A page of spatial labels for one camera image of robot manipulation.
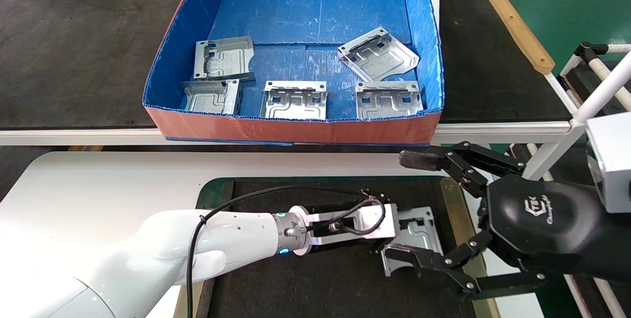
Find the black cable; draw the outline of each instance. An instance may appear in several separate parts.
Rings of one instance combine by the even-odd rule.
[[[354,228],[349,228],[347,226],[342,226],[342,228],[340,230],[342,231],[346,231],[349,232],[351,234],[354,235],[367,235],[370,234],[374,231],[377,230],[377,228],[379,228],[379,226],[381,226],[381,223],[384,221],[384,219],[386,218],[386,207],[384,206],[383,203],[381,203],[381,201],[373,198],[370,199],[365,199],[364,201],[361,201],[360,203],[356,204],[355,206],[353,206],[353,208],[351,208],[350,210],[337,215],[336,217],[329,219],[328,221],[322,223],[322,224],[318,224],[316,226],[307,226],[306,230],[310,231],[310,230],[314,230],[317,228],[322,228],[322,227],[326,227],[331,223],[336,223],[337,221],[340,221],[340,219],[343,219],[345,217],[347,217],[347,215],[352,214],[354,211],[358,210],[359,208],[362,208],[363,206],[367,205],[367,204],[378,204],[379,206],[381,206],[381,217],[379,217],[379,220],[377,220],[377,223],[374,224],[374,226],[366,229],[366,230],[356,230]]]
[[[350,191],[350,190],[341,190],[338,188],[331,188],[331,187],[317,187],[317,186],[306,186],[306,185],[286,185],[286,186],[279,186],[279,187],[272,187],[272,188],[266,188],[264,190],[259,190],[259,191],[255,191],[255,192],[250,192],[250,194],[245,194],[243,196],[239,196],[236,197],[230,201],[227,201],[223,204],[220,204],[219,206],[217,206],[217,208],[215,208],[214,210],[210,211],[209,213],[207,213],[206,215],[203,215],[200,217],[199,219],[199,223],[197,224],[197,226],[195,227],[195,230],[193,231],[193,235],[191,238],[191,245],[189,247],[189,256],[187,257],[187,261],[186,261],[186,304],[188,307],[188,318],[193,318],[193,275],[192,275],[192,271],[193,271],[193,256],[195,255],[195,244],[197,243],[197,238],[199,235],[199,231],[201,230],[201,227],[207,223],[208,219],[210,219],[210,217],[214,216],[215,214],[217,214],[219,211],[225,210],[226,208],[241,203],[242,201],[251,199],[253,197],[257,197],[260,195],[266,195],[266,194],[271,194],[273,192],[279,192],[279,191],[285,191],[285,190],[317,190],[317,191],[326,191],[326,192],[337,192],[339,194],[347,194],[347,195],[356,195],[356,196],[360,196],[365,198],[366,194],[364,194],[363,192],[359,192],[359,191]],[[383,217],[385,217],[386,215],[386,211],[385,208],[383,206],[383,204],[381,204],[382,208],[383,208],[383,215],[380,219],[380,221],[378,221],[378,224],[381,224],[381,221],[383,221]]]

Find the stamped metal plate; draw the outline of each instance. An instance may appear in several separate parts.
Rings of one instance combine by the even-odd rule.
[[[358,82],[357,118],[412,116],[423,109],[416,81]]]
[[[187,97],[186,110],[235,114],[241,100],[240,84],[239,80],[183,82]]]
[[[376,28],[338,48],[338,57],[364,81],[381,81],[419,64],[419,56],[383,28]]]
[[[381,261],[384,265],[386,277],[399,268],[410,267],[412,263],[394,260],[386,257],[386,249],[392,244],[404,244],[417,248],[433,250],[440,255],[443,254],[436,223],[430,207],[412,208],[411,210],[399,210],[399,235],[385,244],[381,250]]]
[[[198,41],[195,49],[193,77],[199,80],[248,73],[252,57],[254,57],[254,44],[249,35]]]
[[[268,81],[264,95],[261,117],[326,119],[325,81]]]

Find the corrugated plastic box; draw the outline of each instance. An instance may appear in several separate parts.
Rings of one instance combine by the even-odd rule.
[[[337,47],[383,26],[420,56],[416,69],[386,80],[417,80],[424,110],[356,118],[359,78]],[[250,35],[255,82],[242,83],[235,115],[185,111],[197,41]],[[326,120],[260,117],[267,80],[326,80]],[[182,0],[156,55],[142,103],[168,139],[253,143],[429,143],[444,105],[440,41],[430,0]]]

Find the white robot body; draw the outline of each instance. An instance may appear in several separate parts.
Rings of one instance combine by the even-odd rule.
[[[369,235],[331,235],[329,242],[366,237],[395,237],[398,226],[386,205],[386,220]],[[379,206],[357,211],[358,230],[376,223]],[[164,211],[149,217],[138,232],[122,242],[84,276],[59,281],[50,304],[36,318],[144,318],[174,285],[185,284],[191,237],[206,210]],[[342,212],[327,213],[327,218]],[[255,261],[289,251],[304,255],[313,245],[324,244],[309,237],[305,227],[321,221],[321,214],[218,212],[198,235],[192,279],[200,282],[241,268]]]

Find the logo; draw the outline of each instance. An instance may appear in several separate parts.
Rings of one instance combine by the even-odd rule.
[[[538,200],[536,196],[528,196],[528,199],[524,200],[524,205],[526,206],[526,212],[535,217],[547,213],[546,223],[552,224],[552,203],[550,203],[548,196],[541,195],[541,200]]]

